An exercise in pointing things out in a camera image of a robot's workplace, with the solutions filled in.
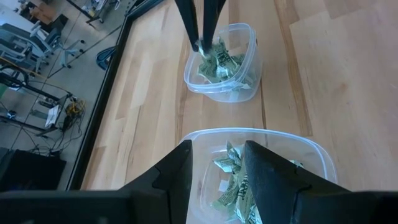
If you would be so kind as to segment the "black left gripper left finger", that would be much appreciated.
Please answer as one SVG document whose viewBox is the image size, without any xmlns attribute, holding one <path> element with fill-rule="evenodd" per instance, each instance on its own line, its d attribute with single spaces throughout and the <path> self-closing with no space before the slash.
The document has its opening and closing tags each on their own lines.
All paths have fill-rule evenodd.
<svg viewBox="0 0 398 224">
<path fill-rule="evenodd" d="M 192 175 L 192 141 L 184 140 L 158 163 L 121 188 L 129 194 L 132 222 L 185 224 Z"/>
</svg>

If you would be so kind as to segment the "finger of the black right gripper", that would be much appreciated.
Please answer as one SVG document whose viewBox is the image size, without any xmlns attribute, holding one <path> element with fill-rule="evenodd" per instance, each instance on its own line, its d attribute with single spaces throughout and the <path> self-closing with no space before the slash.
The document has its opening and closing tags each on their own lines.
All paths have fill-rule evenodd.
<svg viewBox="0 0 398 224">
<path fill-rule="evenodd" d="M 226 0 L 204 0 L 203 38 L 201 45 L 204 52 L 209 52 L 216 25 Z"/>
<path fill-rule="evenodd" d="M 192 50 L 198 52 L 198 24 L 196 8 L 193 0 L 175 0 L 182 21 L 184 23 L 188 38 L 190 40 Z"/>
</svg>

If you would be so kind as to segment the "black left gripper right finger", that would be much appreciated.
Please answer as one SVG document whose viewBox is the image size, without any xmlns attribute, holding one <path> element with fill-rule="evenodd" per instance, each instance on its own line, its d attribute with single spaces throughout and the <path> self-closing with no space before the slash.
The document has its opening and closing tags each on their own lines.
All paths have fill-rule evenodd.
<svg viewBox="0 0 398 224">
<path fill-rule="evenodd" d="M 246 141 L 248 182 L 263 223 L 348 223 L 341 193 L 349 191 L 255 141 Z"/>
</svg>

